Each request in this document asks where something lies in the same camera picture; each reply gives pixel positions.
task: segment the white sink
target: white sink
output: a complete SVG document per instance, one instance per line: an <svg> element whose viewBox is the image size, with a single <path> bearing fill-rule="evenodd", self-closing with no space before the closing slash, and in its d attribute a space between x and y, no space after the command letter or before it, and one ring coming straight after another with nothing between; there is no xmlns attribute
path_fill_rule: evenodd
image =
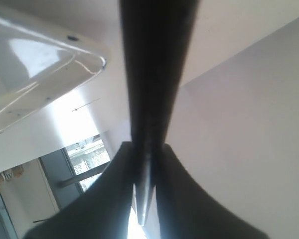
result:
<svg viewBox="0 0 299 239"><path fill-rule="evenodd" d="M97 76L100 44L0 5L0 133Z"/></svg>

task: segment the sink basin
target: sink basin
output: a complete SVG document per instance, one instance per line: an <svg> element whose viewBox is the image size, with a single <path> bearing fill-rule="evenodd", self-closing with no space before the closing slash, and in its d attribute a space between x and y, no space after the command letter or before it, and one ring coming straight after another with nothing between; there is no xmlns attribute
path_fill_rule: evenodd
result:
<svg viewBox="0 0 299 239"><path fill-rule="evenodd" d="M0 5L0 133L105 69L107 50Z"/></svg>

